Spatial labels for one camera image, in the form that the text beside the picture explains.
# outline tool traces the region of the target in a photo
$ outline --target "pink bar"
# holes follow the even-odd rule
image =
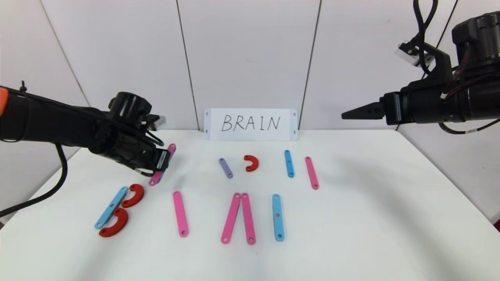
[[[227,213],[224,230],[222,231],[222,237],[220,238],[222,244],[228,244],[231,241],[231,235],[233,235],[233,228],[235,227],[236,215],[238,214],[238,209],[240,208],[241,196],[242,195],[238,192],[232,196],[231,206],[229,207],[229,213]]]
[[[174,153],[176,152],[177,150],[177,145],[175,143],[171,143],[169,146],[168,146],[168,149],[167,149],[169,152],[170,152],[170,157],[168,158],[168,162],[170,163],[170,160],[172,160],[172,157],[174,156]],[[149,185],[154,187],[155,185],[157,185],[163,178],[163,172],[162,171],[156,171],[153,176],[151,177],[151,179],[149,180]]]
[[[241,194],[241,204],[243,204],[243,219],[245,221],[246,242],[253,245],[256,242],[254,220],[252,219],[252,209],[250,208],[250,198],[248,193]]]
[[[175,216],[177,217],[177,227],[180,237],[186,237],[189,234],[188,221],[186,220],[186,212],[184,211],[183,197],[181,192],[173,193],[173,204],[175,206]]]
[[[157,171],[153,174],[153,176],[151,177],[151,179],[149,180],[149,185],[150,186],[155,186],[157,183],[160,182],[160,180],[162,179],[163,177],[163,173],[160,172],[160,171]]]
[[[309,172],[309,179],[311,180],[312,189],[319,189],[320,184],[318,183],[318,178],[316,177],[316,172],[314,171],[313,161],[311,160],[311,157],[307,156],[305,158],[305,165],[307,166],[307,171]]]

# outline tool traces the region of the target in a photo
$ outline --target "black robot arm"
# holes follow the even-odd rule
[[[168,168],[170,152],[157,148],[164,143],[150,133],[165,118],[149,114],[152,107],[144,98],[119,92],[109,103],[109,111],[100,111],[26,91],[24,82],[19,90],[0,86],[0,140],[54,143],[62,163],[61,179],[46,194],[0,211],[0,217],[47,199],[59,190],[68,172],[61,145],[88,148],[148,177]]]
[[[440,123],[445,129],[444,122],[500,118],[500,11],[458,24],[452,38],[459,61],[455,73],[446,53],[426,43],[422,48],[405,42],[399,46],[401,54],[420,57],[423,49],[426,62],[436,59],[430,75],[386,93],[379,102],[347,111],[342,119],[385,117],[388,125]]]

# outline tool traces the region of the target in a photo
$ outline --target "white wall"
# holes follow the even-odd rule
[[[0,85],[24,80],[29,93],[88,106],[39,1],[0,1],[0,45]],[[77,150],[64,148],[67,158]],[[61,166],[51,143],[0,142],[0,155],[0,210],[29,199]]]
[[[439,1],[426,42],[438,43],[454,3]],[[424,18],[431,4],[420,1]],[[412,1],[324,0],[300,129],[387,129],[385,120],[342,120],[341,114],[422,77],[420,68],[394,54],[417,32]]]
[[[166,116],[166,129],[197,129],[174,0],[43,0],[90,105],[107,110],[131,92]]]
[[[319,3],[178,1],[201,128],[207,108],[300,114]]]
[[[452,42],[452,28],[485,13],[500,11],[498,0],[459,0],[439,49],[458,64]],[[490,121],[449,123],[463,131],[478,128]],[[437,124],[405,124],[398,132],[408,138],[429,158],[472,203],[492,222],[500,220],[500,125],[467,134],[452,135]]]

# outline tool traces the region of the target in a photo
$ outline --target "orange part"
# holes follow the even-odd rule
[[[6,88],[0,88],[0,117],[5,112],[7,101],[9,100],[9,91]]]

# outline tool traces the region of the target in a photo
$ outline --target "purple bar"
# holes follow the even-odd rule
[[[224,169],[225,175],[231,179],[233,178],[233,172],[231,172],[231,169],[229,168],[228,164],[226,163],[226,160],[224,158],[219,159],[219,163],[222,166],[222,169]]]

